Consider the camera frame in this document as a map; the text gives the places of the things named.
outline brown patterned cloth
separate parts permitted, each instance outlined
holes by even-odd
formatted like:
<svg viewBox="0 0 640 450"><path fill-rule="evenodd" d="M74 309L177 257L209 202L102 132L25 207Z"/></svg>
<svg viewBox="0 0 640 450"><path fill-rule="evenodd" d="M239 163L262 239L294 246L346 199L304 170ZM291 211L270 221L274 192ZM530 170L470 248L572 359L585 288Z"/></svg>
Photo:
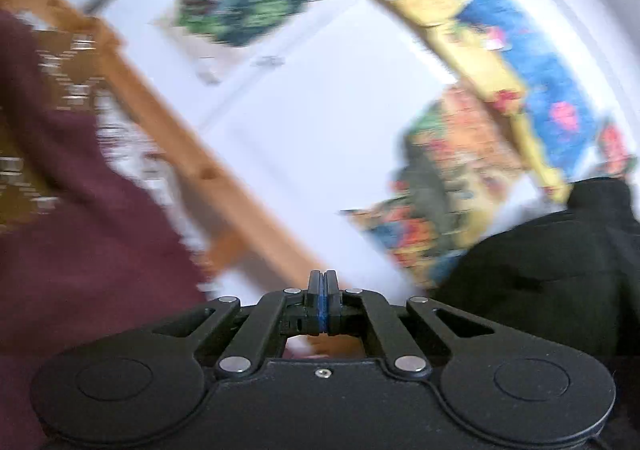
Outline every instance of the brown patterned cloth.
<svg viewBox="0 0 640 450"><path fill-rule="evenodd" d="M0 203L0 448L12 450L43 441L28 389L46 358L203 299L162 211L100 154L87 88L69 87L91 77L47 57L67 48L37 45L0 12L0 194L24 206L9 215ZM63 88L47 87L41 68Z"/></svg>

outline black fabric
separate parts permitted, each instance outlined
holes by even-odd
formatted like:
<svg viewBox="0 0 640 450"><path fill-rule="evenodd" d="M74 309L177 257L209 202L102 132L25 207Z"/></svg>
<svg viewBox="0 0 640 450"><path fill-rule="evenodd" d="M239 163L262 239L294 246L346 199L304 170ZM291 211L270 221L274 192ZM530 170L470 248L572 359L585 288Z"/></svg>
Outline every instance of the black fabric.
<svg viewBox="0 0 640 450"><path fill-rule="evenodd" d="M578 182L566 211L485 239L433 298L600 358L618 384L616 412L637 429L640 224L631 202L620 180Z"/></svg>

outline small screw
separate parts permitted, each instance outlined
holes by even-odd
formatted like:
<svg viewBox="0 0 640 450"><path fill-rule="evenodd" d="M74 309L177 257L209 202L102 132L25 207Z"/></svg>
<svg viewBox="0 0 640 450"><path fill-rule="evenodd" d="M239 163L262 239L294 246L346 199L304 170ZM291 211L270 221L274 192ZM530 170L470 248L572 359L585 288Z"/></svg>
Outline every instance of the small screw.
<svg viewBox="0 0 640 450"><path fill-rule="evenodd" d="M315 374L318 378L331 378L333 373L329 369L316 369Z"/></svg>
<svg viewBox="0 0 640 450"><path fill-rule="evenodd" d="M220 360L218 364L220 369L226 370L226 372L245 372L251 367L251 360L248 360L244 356L228 356Z"/></svg>
<svg viewBox="0 0 640 450"><path fill-rule="evenodd" d="M427 366L427 362L420 356L400 356L394 365L405 372L420 372Z"/></svg>

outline maroon cloth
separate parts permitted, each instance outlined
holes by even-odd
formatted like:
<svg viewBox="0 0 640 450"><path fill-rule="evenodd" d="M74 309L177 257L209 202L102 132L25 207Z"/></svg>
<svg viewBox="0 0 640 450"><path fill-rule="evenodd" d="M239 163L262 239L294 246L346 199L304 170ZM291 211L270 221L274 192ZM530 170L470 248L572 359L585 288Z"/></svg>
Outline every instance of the maroon cloth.
<svg viewBox="0 0 640 450"><path fill-rule="evenodd" d="M28 390L48 357L204 299L202 275L162 210L107 166L91 113L48 104L38 62L28 27L0 11L0 112L61 198L0 234L1 450L43 442Z"/></svg>

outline wooden easel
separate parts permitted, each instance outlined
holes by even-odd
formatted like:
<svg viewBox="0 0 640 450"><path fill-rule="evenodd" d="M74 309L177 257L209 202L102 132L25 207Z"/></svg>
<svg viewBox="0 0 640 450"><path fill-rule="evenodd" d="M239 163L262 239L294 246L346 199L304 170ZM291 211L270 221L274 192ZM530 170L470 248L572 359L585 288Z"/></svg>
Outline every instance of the wooden easel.
<svg viewBox="0 0 640 450"><path fill-rule="evenodd" d="M249 196L232 175L172 116L118 52L120 39L100 19L87 17L65 0L0 0L11 10L28 10L60 30L87 32L96 42L102 75L130 116L164 152L166 160L226 221L208 252L215 275L252 250L291 286L306 288L309 272L325 265L307 253Z"/></svg>

